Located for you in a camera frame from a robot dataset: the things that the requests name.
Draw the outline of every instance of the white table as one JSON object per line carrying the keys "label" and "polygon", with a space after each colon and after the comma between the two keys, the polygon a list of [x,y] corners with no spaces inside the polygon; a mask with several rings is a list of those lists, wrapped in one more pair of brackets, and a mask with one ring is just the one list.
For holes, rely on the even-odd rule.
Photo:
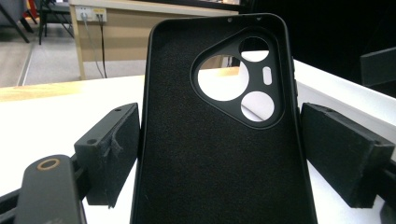
{"label": "white table", "polygon": [[[295,62],[299,102],[326,105],[396,143],[396,100]],[[74,143],[111,109],[137,102],[144,79],[118,77],[73,83],[0,89],[0,195],[21,187],[24,169],[41,158],[74,154]],[[379,223],[383,201],[374,209],[351,209],[310,166],[318,221]],[[115,209],[88,206],[88,223],[129,223],[134,169]]]}

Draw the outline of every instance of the phone case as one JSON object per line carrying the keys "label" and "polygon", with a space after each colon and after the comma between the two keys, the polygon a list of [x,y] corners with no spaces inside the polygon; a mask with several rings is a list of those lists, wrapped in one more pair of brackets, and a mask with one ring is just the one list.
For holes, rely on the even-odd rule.
{"label": "phone case", "polygon": [[[211,86],[211,59],[239,65],[242,84]],[[148,44],[131,223],[317,223],[298,118],[278,16],[161,22]]]}

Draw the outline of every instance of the chair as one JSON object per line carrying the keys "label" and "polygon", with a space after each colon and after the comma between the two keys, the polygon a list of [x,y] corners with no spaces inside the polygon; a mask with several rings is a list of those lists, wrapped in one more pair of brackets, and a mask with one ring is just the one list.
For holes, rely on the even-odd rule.
{"label": "chair", "polygon": [[32,27],[22,16],[27,10],[25,0],[0,0],[0,26],[14,27],[26,43],[30,41],[22,32],[17,22],[20,21],[26,31],[32,33]]}
{"label": "chair", "polygon": [[48,23],[60,23],[67,31],[67,33],[74,37],[70,31],[72,23],[68,2],[55,2],[54,0],[35,0],[35,4],[39,8],[38,14],[40,16],[40,24],[38,30],[39,45],[41,45],[43,29],[44,36],[47,36]]}

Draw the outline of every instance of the floor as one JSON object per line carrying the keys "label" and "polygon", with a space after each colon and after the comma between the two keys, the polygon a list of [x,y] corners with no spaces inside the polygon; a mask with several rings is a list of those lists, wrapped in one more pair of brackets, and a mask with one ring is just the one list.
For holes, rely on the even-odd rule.
{"label": "floor", "polygon": [[[38,45],[38,25],[28,22],[33,34],[19,26],[29,44],[15,29],[0,27],[0,87],[79,81],[75,40],[60,24],[50,24],[48,36]],[[102,62],[98,65],[103,72]],[[106,62],[106,73],[107,77],[143,75],[145,66],[145,61]],[[84,69],[87,79],[101,78],[96,63],[84,63]]]}

